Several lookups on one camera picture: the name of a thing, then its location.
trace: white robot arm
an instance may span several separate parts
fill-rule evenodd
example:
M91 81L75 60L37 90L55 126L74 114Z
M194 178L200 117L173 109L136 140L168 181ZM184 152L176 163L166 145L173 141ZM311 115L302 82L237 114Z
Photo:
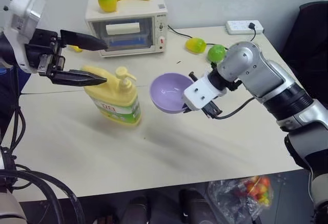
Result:
M182 98L190 110L202 109L227 89L235 90L237 79L288 132L285 145L296 164L311 171L315 209L328 218L328 110L252 42L229 48L224 60L185 89Z

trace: white power strip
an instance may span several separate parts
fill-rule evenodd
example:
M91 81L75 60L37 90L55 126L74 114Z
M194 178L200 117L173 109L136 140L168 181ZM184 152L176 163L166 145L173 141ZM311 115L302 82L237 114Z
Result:
M248 27L250 23L255 24L257 34L263 33L264 29L258 20L227 21L225 27L227 28L228 34L254 34L254 30Z

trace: floor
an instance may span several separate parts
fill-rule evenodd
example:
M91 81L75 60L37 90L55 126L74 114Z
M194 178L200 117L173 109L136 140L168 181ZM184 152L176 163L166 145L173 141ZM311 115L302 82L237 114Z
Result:
M263 210L260 218L263 224L308 224L313 214L312 202L308 195L308 172L296 170L280 174L269 175L274 191L274 199L271 207ZM194 188L202 195L207 196L208 182L182 186L163 187L132 192L106 194L79 198L87 220L87 224L104 215L115 214L118 218L123 215L124 209L130 199L145 195L149 198L152 208L152 224L181 224L180 208L178 204L178 192L181 189ZM75 216L68 199L61 199L66 222L75 224ZM28 220L38 223L42 217L46 201L21 203ZM43 222L55 224L53 213L48 211Z

